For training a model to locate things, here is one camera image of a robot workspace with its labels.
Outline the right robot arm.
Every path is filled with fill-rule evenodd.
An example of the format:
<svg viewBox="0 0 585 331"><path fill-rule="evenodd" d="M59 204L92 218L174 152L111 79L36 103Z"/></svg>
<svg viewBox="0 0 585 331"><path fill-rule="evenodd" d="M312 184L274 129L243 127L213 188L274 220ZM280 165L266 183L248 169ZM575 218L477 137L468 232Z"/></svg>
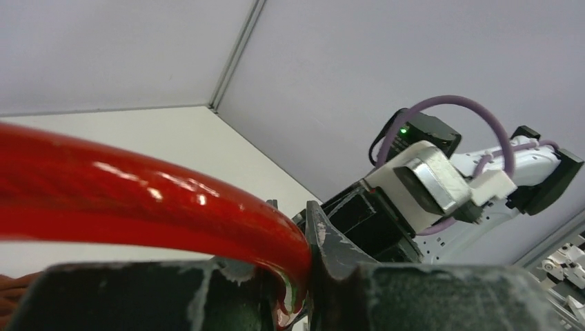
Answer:
<svg viewBox="0 0 585 331"><path fill-rule="evenodd" d="M494 147L457 153L461 134L415 114L384 165L321 205L332 227L381 262L445 263L493 228L558 200L583 161L527 126Z"/></svg>

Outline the brown cloth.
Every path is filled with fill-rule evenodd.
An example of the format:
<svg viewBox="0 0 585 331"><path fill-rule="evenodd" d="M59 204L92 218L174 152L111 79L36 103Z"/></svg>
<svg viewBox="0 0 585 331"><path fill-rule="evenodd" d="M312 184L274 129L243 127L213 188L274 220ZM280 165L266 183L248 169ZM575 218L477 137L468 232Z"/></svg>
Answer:
<svg viewBox="0 0 585 331"><path fill-rule="evenodd" d="M35 272L17 278L1 275L1 327L9 322L28 287L42 274Z"/></svg>

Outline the aluminium frame right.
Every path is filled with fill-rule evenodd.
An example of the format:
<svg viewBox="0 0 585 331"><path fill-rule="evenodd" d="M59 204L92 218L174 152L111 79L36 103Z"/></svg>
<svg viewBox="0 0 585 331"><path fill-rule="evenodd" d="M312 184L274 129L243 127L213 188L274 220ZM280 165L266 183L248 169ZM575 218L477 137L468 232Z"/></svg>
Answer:
<svg viewBox="0 0 585 331"><path fill-rule="evenodd" d="M565 330L584 329L584 211L515 262L546 291Z"/></svg>

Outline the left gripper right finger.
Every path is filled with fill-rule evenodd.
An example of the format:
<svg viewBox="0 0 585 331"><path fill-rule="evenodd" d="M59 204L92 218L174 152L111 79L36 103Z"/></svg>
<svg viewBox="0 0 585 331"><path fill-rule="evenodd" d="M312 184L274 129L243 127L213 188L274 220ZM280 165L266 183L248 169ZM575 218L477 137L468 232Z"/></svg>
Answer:
<svg viewBox="0 0 585 331"><path fill-rule="evenodd" d="M546 293L509 266L380 263L306 205L309 330L561 330Z"/></svg>

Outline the red cable lock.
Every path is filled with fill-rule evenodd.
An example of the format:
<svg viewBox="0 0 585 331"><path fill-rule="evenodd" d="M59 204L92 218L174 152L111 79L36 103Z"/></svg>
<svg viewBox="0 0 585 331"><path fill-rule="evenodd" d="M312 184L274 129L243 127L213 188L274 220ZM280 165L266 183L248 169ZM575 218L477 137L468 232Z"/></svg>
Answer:
<svg viewBox="0 0 585 331"><path fill-rule="evenodd" d="M310 248L286 215L229 183L142 154L1 124L1 238L170 248L279 278L280 328L306 298Z"/></svg>

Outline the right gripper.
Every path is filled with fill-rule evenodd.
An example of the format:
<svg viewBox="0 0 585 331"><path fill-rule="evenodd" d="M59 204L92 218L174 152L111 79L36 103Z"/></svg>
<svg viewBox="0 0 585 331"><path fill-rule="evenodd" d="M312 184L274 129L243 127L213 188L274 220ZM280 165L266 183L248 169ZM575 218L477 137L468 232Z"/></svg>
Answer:
<svg viewBox="0 0 585 331"><path fill-rule="evenodd" d="M422 253L413 241L415 231L381 188L360 180L316 207L293 218L301 230L317 237L319 256L327 264L421 263Z"/></svg>

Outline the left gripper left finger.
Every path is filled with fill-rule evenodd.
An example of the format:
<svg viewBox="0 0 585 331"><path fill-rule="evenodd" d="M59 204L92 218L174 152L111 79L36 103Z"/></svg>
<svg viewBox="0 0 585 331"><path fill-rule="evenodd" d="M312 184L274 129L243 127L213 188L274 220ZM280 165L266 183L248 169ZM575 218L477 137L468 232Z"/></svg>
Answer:
<svg viewBox="0 0 585 331"><path fill-rule="evenodd" d="M41 273L11 330L274 330L272 278L248 263L68 263Z"/></svg>

